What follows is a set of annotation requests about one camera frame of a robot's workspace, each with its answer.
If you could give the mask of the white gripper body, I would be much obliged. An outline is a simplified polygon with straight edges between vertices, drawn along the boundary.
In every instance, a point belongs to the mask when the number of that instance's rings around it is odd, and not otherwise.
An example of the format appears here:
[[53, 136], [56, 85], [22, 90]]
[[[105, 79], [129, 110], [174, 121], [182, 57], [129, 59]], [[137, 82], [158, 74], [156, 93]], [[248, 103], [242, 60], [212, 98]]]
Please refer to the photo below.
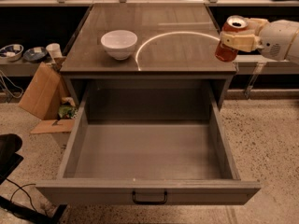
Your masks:
[[267, 59], [275, 61], [297, 60], [297, 22], [273, 21], [265, 25], [259, 33], [263, 49], [259, 52]]

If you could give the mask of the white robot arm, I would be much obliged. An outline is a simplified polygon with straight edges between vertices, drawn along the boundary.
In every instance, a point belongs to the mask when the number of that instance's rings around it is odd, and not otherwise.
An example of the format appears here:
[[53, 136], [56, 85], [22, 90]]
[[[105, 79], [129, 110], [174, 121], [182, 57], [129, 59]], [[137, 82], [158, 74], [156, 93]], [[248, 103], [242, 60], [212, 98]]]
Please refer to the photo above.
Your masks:
[[231, 62], [239, 51], [259, 53], [274, 61], [299, 60], [299, 22], [230, 16], [222, 26], [215, 56]]

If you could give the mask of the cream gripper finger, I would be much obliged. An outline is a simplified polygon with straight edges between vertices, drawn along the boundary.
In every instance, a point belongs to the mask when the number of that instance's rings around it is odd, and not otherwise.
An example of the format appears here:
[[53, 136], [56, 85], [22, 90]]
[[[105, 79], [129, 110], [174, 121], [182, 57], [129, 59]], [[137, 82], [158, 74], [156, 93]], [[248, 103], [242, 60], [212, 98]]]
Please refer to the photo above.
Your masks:
[[254, 35], [258, 35], [261, 30], [269, 23], [267, 19], [260, 18], [246, 18], [247, 21], [247, 31], [250, 31]]
[[262, 39], [253, 31], [221, 32], [221, 43], [229, 48], [245, 52], [263, 49]]

